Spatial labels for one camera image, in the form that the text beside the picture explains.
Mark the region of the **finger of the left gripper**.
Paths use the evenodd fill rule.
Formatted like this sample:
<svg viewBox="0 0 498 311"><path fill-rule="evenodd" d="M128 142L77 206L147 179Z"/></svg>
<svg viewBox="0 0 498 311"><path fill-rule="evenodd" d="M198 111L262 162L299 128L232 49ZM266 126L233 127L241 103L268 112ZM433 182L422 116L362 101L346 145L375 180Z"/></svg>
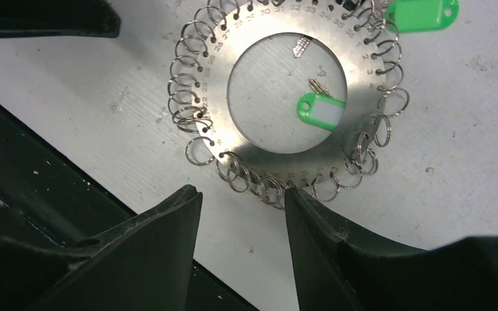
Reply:
<svg viewBox="0 0 498 311"><path fill-rule="evenodd" d="M121 18L108 1L0 0L0 39L116 38Z"/></svg>

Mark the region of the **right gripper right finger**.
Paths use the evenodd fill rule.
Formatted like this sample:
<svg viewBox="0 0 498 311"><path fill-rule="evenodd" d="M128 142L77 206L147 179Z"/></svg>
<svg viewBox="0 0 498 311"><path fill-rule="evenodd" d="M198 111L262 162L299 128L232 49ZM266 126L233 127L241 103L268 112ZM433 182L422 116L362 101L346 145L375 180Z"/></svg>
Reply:
<svg viewBox="0 0 498 311"><path fill-rule="evenodd" d="M415 248L300 189L285 217L300 310L498 310L498 236Z"/></svg>

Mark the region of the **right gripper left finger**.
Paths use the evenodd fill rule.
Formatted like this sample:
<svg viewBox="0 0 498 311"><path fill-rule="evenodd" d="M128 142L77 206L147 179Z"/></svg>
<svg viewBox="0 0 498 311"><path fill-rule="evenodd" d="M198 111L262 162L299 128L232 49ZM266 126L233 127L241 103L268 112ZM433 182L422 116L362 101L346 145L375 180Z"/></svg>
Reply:
<svg viewBox="0 0 498 311"><path fill-rule="evenodd" d="M183 310L202 201L185 185L69 248L0 236L0 310Z"/></svg>

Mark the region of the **key with green tag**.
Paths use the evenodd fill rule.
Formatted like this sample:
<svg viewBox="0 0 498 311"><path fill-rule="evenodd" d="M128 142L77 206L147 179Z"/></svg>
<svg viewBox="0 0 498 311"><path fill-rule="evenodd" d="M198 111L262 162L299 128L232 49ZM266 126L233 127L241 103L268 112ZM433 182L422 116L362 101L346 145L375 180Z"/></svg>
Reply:
<svg viewBox="0 0 498 311"><path fill-rule="evenodd" d="M334 98L318 80L308 79L310 93L302 95L296 106L298 118L311 126L333 131L346 109L346 101Z"/></svg>

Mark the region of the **metal disc with keyrings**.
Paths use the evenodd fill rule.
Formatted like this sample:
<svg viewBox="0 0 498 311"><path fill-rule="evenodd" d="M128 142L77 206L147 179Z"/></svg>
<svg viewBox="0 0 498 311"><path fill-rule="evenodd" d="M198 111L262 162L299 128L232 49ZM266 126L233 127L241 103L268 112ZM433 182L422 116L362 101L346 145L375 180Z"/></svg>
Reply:
<svg viewBox="0 0 498 311"><path fill-rule="evenodd" d="M401 57L377 1L197 1L167 83L185 159L275 209L289 188L334 200L379 170L410 99ZM308 79L346 101L335 130L298 118Z"/></svg>

